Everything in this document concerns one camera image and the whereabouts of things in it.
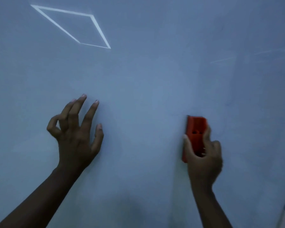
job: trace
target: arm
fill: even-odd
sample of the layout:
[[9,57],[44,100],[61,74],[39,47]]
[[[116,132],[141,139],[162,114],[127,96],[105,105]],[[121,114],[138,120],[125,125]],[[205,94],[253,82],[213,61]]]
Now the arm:
[[204,157],[195,155],[190,140],[184,136],[191,188],[204,228],[232,228],[212,191],[212,185],[222,170],[222,154],[220,142],[211,142],[210,133],[208,127],[203,136]]
[[[50,120],[47,130],[58,141],[58,166],[26,200],[0,222],[0,228],[46,227],[72,185],[99,152],[103,139],[101,124],[97,125],[95,139],[90,146],[91,123],[98,101],[92,104],[82,125],[79,126],[78,123],[78,113],[86,98],[83,95],[73,100],[61,114]],[[58,121],[61,129],[56,127]]]

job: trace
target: red object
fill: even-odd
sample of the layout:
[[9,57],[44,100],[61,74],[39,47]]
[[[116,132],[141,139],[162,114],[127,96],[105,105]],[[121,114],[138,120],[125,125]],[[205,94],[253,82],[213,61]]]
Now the red object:
[[[194,153],[199,157],[203,157],[203,153],[205,153],[203,133],[205,133],[207,126],[205,118],[188,115],[186,135],[191,141]],[[187,163],[185,150],[183,150],[182,160],[184,163]]]

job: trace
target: finger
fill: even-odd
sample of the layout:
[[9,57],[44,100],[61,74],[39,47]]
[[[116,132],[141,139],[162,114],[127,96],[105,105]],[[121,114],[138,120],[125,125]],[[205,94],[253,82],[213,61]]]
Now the finger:
[[213,141],[212,144],[213,144],[213,147],[214,147],[215,152],[216,152],[219,156],[221,156],[221,155],[222,155],[221,143],[220,143],[219,141]]
[[203,143],[206,149],[206,154],[211,154],[213,152],[213,145],[210,140],[210,135],[211,135],[211,128],[208,125],[205,133],[203,134]]
[[69,128],[71,130],[76,130],[77,128],[79,128],[78,114],[86,99],[87,95],[83,94],[79,99],[76,100],[71,110],[69,111],[68,122]]
[[46,127],[46,130],[54,137],[58,138],[61,134],[61,130],[56,126],[58,122],[59,115],[55,115],[51,118],[49,121],[48,126]]
[[73,99],[72,101],[70,101],[62,110],[60,116],[59,116],[59,126],[61,131],[66,131],[69,128],[69,123],[68,123],[68,115],[69,115],[69,111],[71,110],[71,108],[73,107],[74,103],[75,103],[76,99]]
[[185,150],[187,160],[191,157],[196,157],[193,151],[193,148],[192,148],[191,141],[186,134],[184,134],[183,140],[184,140],[184,150]]
[[104,138],[104,133],[102,131],[102,124],[98,124],[96,126],[95,138],[91,145],[92,153],[95,154],[95,156],[100,151],[103,138]]
[[87,111],[86,115],[84,116],[84,120],[82,121],[80,130],[90,138],[90,131],[92,126],[92,120],[99,105],[99,101],[96,100]]

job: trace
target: forearm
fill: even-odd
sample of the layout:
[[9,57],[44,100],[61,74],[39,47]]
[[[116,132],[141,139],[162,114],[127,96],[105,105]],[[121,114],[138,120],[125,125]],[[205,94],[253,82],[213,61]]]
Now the forearm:
[[192,187],[204,228],[232,228],[212,190]]
[[0,222],[0,228],[46,227],[80,173],[56,168],[23,203]]

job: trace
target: open hand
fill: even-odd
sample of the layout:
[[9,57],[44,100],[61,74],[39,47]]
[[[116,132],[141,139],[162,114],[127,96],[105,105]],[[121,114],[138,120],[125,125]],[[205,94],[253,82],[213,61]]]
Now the open hand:
[[211,129],[208,126],[203,134],[205,156],[195,155],[191,142],[184,135],[184,149],[188,162],[188,174],[192,189],[212,190],[212,185],[220,174],[223,166],[221,144],[219,141],[210,141]]
[[78,114],[86,99],[87,96],[84,94],[79,99],[73,99],[64,107],[61,114],[51,118],[46,128],[58,141],[60,168],[83,171],[100,151],[104,136],[101,124],[96,126],[95,139],[92,145],[90,144],[92,120],[99,101],[96,100],[92,104],[79,126]]

